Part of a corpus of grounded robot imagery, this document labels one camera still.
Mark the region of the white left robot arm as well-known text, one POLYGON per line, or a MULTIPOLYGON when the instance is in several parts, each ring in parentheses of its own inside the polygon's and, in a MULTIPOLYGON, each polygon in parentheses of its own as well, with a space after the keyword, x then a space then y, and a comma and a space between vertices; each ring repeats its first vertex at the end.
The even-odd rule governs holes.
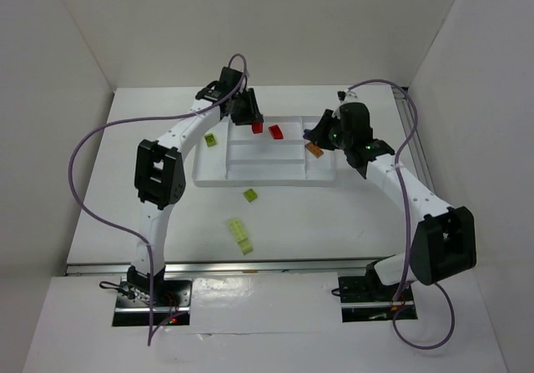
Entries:
POLYGON ((246 84, 246 72, 222 68, 219 78, 197 92, 190 110, 169 131, 138 145, 134 187, 142 205, 142 239, 127 282, 153 302, 167 291, 164 244, 171 212, 186 189, 184 161, 189 152, 227 116, 239 125, 263 121, 254 90, 246 84))

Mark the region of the brown lego plate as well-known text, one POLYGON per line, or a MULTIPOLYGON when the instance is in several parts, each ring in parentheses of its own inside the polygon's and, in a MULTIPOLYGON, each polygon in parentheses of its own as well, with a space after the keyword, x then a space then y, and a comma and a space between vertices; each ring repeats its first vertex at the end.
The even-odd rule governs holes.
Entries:
POLYGON ((317 159, 324 154, 324 151, 320 147, 311 142, 306 143, 305 148, 317 159))

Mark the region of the red lego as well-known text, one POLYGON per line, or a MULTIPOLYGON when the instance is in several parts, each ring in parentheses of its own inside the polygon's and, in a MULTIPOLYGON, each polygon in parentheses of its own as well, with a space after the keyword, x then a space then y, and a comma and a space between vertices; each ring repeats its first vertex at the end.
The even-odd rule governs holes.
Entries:
POLYGON ((253 134, 262 134, 264 127, 262 123, 253 123, 251 129, 253 134))

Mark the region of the red curved lego brick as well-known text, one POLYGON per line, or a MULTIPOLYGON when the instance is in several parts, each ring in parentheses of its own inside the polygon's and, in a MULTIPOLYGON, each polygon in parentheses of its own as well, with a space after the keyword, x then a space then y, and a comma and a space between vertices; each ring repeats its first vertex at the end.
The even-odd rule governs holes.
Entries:
POLYGON ((269 132, 274 140, 282 140, 284 138, 283 131, 278 124, 269 126, 269 132))

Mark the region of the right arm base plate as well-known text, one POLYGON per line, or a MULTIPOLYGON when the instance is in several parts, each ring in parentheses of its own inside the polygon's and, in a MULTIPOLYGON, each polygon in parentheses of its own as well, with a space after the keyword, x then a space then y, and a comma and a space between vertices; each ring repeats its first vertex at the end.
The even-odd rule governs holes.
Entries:
POLYGON ((330 293, 340 301, 344 323, 393 320, 395 314, 399 320, 417 320, 411 287, 393 301, 396 288, 396 285, 371 284, 364 276, 341 276, 338 286, 330 293))

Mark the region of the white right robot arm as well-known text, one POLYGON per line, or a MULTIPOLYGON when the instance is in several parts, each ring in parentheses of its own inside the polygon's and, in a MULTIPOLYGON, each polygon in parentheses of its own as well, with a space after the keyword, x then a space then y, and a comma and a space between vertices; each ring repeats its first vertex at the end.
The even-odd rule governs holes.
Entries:
POLYGON ((405 251, 370 264, 367 276, 372 283, 403 291, 408 282, 434 285, 476 265, 472 212, 451 206, 412 174, 398 153, 375 137, 363 103, 325 110, 320 121, 304 131, 304 138, 320 149, 342 151, 348 165, 404 213, 405 251))

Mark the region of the lime green square lego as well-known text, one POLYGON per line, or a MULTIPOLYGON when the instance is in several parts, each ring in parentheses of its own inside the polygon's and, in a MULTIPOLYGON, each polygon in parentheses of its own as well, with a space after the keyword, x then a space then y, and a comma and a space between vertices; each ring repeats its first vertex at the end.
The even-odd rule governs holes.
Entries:
POLYGON ((253 189, 247 189, 243 192, 243 196, 248 202, 253 202, 258 198, 257 193, 253 189))

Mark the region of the lime green curved lego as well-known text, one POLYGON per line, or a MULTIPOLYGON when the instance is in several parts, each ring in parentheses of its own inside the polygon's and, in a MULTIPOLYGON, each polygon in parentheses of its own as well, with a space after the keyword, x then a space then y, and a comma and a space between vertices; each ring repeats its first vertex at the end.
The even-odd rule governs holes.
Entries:
POLYGON ((209 148, 214 147, 214 146, 217 145, 217 140, 216 140, 215 136, 212 133, 206 134, 204 136, 204 140, 205 140, 206 145, 209 148))

